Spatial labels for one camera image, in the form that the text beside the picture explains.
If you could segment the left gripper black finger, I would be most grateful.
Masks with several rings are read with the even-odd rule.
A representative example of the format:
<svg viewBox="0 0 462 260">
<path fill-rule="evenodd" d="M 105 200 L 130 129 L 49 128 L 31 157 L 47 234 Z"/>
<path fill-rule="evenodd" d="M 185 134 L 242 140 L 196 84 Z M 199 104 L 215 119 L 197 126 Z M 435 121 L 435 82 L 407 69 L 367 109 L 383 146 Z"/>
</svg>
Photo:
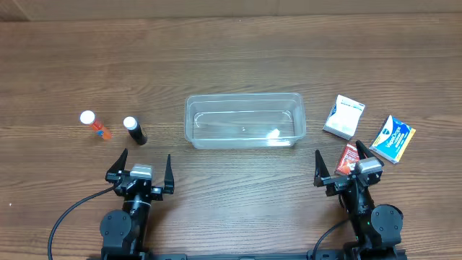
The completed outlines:
<svg viewBox="0 0 462 260">
<path fill-rule="evenodd" d="M 173 170 L 171 168 L 171 156 L 167 156 L 166 168 L 165 168 L 165 177 L 164 177 L 164 194 L 174 194 L 175 181 L 173 176 Z"/>
<path fill-rule="evenodd" d="M 121 177 L 126 173 L 125 166 L 128 157 L 128 150 L 125 149 L 121 156 L 113 163 L 105 174 L 105 180 L 107 182 L 118 182 Z"/>
</svg>

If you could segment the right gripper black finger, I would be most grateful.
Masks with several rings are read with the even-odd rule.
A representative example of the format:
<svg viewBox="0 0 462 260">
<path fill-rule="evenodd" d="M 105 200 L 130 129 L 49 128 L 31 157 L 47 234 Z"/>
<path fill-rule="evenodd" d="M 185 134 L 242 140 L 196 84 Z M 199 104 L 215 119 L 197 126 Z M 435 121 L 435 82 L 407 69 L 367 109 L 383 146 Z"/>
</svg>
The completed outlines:
<svg viewBox="0 0 462 260">
<path fill-rule="evenodd" d="M 357 140 L 355 144 L 359 155 L 359 164 L 384 166 L 384 162 L 378 159 L 360 140 Z"/>
<path fill-rule="evenodd" d="M 325 186 L 326 181 L 330 178 L 330 173 L 326 167 L 321 152 L 317 149 L 315 151 L 315 175 L 313 185 L 316 187 Z"/>
</svg>

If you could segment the red small box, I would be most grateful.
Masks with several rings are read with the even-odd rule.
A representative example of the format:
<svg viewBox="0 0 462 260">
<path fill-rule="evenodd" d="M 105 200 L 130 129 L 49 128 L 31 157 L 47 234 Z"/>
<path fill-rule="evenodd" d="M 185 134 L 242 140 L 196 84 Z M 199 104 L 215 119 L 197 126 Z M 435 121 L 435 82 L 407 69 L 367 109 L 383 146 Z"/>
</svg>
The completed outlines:
<svg viewBox="0 0 462 260">
<path fill-rule="evenodd" d="M 347 143 L 335 169 L 335 174 L 340 176 L 349 175 L 354 170 L 357 161 L 359 161 L 359 154 L 356 146 L 352 143 Z"/>
</svg>

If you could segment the blue yellow lozenge box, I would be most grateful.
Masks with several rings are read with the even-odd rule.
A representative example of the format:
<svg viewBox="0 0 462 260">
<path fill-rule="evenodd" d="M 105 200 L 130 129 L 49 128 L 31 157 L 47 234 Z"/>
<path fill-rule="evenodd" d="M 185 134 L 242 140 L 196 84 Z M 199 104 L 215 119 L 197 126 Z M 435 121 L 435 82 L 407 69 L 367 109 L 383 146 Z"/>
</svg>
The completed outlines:
<svg viewBox="0 0 462 260">
<path fill-rule="evenodd" d="M 393 164 L 397 164 L 415 133 L 416 129 L 389 115 L 370 145 L 370 149 Z"/>
</svg>

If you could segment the white bandage box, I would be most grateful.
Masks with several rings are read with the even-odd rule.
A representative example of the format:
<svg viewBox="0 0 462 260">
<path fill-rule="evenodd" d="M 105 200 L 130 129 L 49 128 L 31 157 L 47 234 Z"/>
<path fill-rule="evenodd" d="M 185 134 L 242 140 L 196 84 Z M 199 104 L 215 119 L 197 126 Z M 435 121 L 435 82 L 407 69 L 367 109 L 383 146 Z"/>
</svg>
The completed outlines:
<svg viewBox="0 0 462 260">
<path fill-rule="evenodd" d="M 323 130 L 350 140 L 357 130 L 364 109 L 364 104 L 349 97 L 337 95 Z"/>
</svg>

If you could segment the black tube white cap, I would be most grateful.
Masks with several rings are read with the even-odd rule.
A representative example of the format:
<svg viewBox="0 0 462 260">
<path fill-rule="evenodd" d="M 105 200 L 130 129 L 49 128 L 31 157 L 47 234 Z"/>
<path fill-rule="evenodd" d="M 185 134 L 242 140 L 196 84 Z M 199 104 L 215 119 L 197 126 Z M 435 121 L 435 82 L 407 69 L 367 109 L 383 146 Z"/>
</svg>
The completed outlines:
<svg viewBox="0 0 462 260">
<path fill-rule="evenodd" d="M 123 120 L 123 125 L 128 130 L 131 138 L 138 144 L 144 145 L 147 143 L 147 136 L 143 132 L 141 125 L 133 116 L 127 116 Z"/>
</svg>

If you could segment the orange tube white cap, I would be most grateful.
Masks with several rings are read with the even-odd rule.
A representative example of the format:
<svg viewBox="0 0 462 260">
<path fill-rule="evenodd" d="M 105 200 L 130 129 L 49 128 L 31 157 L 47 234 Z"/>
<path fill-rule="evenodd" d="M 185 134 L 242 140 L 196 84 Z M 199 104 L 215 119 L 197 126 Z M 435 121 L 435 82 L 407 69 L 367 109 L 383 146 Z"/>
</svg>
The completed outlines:
<svg viewBox="0 0 462 260">
<path fill-rule="evenodd" d="M 112 138 L 112 134 L 108 128 L 106 128 L 103 123 L 97 118 L 96 114 L 91 110 L 84 110 L 79 117 L 79 120 L 90 126 L 93 131 L 104 140 L 109 140 Z"/>
</svg>

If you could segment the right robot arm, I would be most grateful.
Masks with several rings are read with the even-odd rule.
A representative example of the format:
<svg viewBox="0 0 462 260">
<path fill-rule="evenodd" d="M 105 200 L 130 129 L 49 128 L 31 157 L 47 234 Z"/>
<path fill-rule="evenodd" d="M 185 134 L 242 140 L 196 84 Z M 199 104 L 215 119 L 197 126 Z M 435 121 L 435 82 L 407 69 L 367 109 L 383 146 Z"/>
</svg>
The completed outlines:
<svg viewBox="0 0 462 260">
<path fill-rule="evenodd" d="M 402 211 L 390 204 L 375 205 L 369 187 L 380 182 L 384 163 L 360 141 L 355 142 L 359 154 L 349 175 L 331 177 L 319 150 L 315 151 L 313 185 L 326 187 L 327 196 L 337 196 L 347 218 L 327 230 L 307 253 L 308 259 L 406 259 L 406 252 L 396 246 L 401 242 L 404 224 Z M 339 250 L 320 250 L 322 241 L 335 229 L 350 222 L 356 240 Z"/>
</svg>

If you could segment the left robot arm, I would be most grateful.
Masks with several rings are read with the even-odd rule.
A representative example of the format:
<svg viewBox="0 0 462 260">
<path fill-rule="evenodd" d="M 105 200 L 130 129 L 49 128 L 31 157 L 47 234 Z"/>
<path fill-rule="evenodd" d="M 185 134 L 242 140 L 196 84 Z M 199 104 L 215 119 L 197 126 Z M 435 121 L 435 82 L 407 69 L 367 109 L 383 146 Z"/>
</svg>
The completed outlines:
<svg viewBox="0 0 462 260">
<path fill-rule="evenodd" d="M 115 194 L 123 198 L 123 206 L 107 213 L 100 223 L 101 258 L 153 259 L 153 254 L 144 247 L 144 239 L 152 202 L 174 193 L 171 159 L 166 162 L 164 185 L 159 187 L 152 185 L 152 166 L 135 164 L 126 170 L 127 157 L 125 149 L 105 175 Z"/>
</svg>

